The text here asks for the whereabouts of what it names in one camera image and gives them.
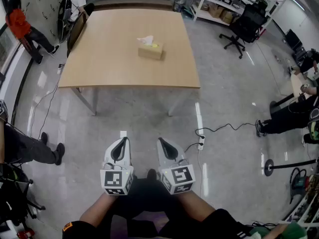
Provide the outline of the person's right forearm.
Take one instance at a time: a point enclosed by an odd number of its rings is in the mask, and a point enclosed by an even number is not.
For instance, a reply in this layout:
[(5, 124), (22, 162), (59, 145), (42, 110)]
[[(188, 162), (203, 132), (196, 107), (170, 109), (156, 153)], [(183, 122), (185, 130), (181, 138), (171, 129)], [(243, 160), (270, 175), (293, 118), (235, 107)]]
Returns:
[(177, 194), (186, 213), (199, 222), (203, 222), (216, 210), (193, 191)]

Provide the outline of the black office chair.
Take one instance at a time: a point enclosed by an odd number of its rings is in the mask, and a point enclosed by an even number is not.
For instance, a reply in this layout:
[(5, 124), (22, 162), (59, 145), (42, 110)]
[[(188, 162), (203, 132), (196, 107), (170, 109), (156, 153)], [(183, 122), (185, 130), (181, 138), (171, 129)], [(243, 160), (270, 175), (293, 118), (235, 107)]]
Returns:
[(246, 48), (239, 40), (241, 39), (244, 43), (253, 43), (260, 37), (259, 30), (266, 21), (266, 12), (257, 3), (246, 5), (241, 16), (229, 25), (234, 35), (219, 34), (219, 38), (226, 38), (230, 41), (224, 46), (224, 49), (234, 45), (240, 53), (239, 59), (242, 59), (242, 52)]

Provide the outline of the person's left forearm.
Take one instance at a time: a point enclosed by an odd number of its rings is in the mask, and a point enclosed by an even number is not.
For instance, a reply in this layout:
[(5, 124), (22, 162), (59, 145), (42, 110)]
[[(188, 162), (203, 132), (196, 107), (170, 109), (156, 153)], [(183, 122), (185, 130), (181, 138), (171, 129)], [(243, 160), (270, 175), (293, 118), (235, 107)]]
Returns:
[(97, 227), (117, 198), (118, 196), (103, 193), (96, 202), (82, 214), (79, 220)]

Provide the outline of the cluttered white storage shelf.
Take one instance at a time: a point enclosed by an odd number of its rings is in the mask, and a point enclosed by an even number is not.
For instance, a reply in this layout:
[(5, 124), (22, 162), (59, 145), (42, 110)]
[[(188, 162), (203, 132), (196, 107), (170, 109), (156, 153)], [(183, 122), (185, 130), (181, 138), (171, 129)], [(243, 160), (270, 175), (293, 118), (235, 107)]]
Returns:
[(297, 222), (306, 231), (319, 229), (319, 174), (310, 176), (306, 194), (280, 223)]

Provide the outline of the black stanchion post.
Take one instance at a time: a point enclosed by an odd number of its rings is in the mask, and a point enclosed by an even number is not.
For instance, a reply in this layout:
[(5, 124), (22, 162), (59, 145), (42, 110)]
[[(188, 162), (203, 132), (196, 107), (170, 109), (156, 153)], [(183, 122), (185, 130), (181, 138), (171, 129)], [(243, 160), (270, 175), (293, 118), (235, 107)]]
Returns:
[(295, 168), (299, 166), (306, 166), (306, 165), (312, 165), (319, 162), (319, 158), (312, 159), (304, 162), (298, 162), (298, 163), (291, 163), (291, 164), (284, 164), (284, 165), (274, 165), (274, 162), (272, 159), (268, 159), (264, 165), (264, 174), (269, 177), (272, 175), (273, 171), (276, 169), (284, 169), (284, 168)]

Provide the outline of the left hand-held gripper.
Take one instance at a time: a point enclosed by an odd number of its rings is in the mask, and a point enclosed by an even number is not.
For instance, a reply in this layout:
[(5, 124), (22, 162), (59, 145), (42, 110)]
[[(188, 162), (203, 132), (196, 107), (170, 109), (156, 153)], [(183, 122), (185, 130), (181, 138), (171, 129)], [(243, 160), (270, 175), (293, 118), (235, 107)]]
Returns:
[(108, 195), (128, 195), (133, 182), (131, 146), (128, 137), (113, 142), (105, 151), (100, 170), (101, 187)]

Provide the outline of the tan tissue box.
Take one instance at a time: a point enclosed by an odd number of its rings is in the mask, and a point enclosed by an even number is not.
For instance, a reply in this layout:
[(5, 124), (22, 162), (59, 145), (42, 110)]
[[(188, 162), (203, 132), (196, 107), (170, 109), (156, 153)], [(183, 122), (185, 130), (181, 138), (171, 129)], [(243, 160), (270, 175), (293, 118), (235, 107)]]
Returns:
[(140, 43), (138, 45), (138, 55), (143, 58), (161, 60), (163, 55), (163, 44), (153, 43), (151, 45), (146, 45)]

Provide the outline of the person's black clothing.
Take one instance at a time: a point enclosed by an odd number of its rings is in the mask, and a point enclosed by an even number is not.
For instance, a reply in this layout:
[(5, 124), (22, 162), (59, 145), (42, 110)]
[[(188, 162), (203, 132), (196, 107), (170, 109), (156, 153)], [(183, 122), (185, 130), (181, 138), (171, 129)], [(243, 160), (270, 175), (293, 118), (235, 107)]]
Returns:
[(203, 222), (192, 219), (150, 169), (134, 178), (128, 195), (118, 196), (102, 222), (94, 227), (77, 220), (62, 230), (62, 239), (245, 239), (251, 229), (227, 210), (216, 209)]

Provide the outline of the round white pedestal table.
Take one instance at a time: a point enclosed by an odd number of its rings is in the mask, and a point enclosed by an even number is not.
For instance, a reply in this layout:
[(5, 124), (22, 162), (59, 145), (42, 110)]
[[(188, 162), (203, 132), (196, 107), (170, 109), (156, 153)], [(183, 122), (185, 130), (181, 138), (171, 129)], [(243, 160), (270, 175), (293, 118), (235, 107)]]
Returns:
[(297, 75), (292, 74), (290, 77), (290, 86), (292, 87), (292, 93), (288, 96), (282, 98), (281, 100), (270, 103), (270, 116), (273, 117), (279, 110), (281, 110), (281, 105), (289, 102), (288, 105), (292, 103), (302, 102), (310, 97), (309, 94), (303, 93), (301, 88), (304, 86), (302, 81)]

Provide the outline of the white cloth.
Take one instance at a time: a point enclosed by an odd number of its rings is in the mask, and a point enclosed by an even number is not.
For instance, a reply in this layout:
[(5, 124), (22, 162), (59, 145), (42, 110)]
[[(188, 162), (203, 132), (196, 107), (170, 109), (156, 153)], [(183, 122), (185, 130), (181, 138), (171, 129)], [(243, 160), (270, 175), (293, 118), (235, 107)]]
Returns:
[(143, 37), (143, 38), (137, 38), (137, 40), (141, 44), (152, 46), (154, 37), (152, 35), (149, 35), (149, 36), (146, 36), (146, 37)]

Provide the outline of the black wheeled chair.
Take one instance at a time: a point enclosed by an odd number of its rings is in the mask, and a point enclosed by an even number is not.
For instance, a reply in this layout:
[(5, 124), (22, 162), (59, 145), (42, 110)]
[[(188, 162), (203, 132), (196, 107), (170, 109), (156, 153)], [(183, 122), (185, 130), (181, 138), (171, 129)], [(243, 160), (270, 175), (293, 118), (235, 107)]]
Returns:
[(24, 171), (14, 164), (0, 164), (0, 225), (11, 221), (13, 225), (22, 225), (23, 232), (18, 232), (18, 238), (30, 238), (33, 230), (27, 226), (26, 218), (36, 219), (37, 215), (31, 211), (46, 210), (28, 198), (30, 186), (34, 183)]

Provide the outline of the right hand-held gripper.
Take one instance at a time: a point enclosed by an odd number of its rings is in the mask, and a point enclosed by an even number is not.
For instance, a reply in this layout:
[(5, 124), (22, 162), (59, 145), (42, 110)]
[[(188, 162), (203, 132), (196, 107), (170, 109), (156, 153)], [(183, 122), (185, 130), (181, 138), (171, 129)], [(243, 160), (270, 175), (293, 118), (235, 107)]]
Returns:
[(160, 181), (171, 195), (190, 191), (195, 183), (193, 166), (185, 159), (181, 146), (172, 140), (159, 137), (157, 152)]

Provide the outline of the long low platform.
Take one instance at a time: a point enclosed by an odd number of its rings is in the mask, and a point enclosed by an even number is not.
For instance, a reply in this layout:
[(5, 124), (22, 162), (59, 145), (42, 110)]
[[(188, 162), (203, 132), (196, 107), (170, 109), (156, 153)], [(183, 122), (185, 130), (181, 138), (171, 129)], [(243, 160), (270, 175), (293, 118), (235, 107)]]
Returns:
[(173, 11), (174, 3), (184, 0), (88, 0), (95, 11), (125, 8), (157, 9)]

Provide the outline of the black case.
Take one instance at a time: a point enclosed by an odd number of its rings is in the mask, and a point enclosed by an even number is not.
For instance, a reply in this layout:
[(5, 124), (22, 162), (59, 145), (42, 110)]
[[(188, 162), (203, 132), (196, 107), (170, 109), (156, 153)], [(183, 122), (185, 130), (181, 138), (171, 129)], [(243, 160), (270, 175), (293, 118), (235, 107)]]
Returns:
[(288, 45), (294, 51), (298, 50), (303, 45), (301, 40), (297, 37), (297, 35), (291, 29), (289, 29), (286, 32), (285, 39), (286, 39), (286, 42), (288, 43)]

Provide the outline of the brown chair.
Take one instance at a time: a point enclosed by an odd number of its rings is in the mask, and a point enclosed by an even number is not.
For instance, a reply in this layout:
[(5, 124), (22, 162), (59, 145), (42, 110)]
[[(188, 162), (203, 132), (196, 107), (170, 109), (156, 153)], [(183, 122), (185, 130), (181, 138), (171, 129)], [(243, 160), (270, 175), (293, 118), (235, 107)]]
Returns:
[(77, 39), (79, 38), (84, 25), (86, 23), (86, 14), (81, 12), (77, 19), (72, 24), (68, 36), (67, 36), (67, 57), (72, 51), (73, 46), (75, 45)]

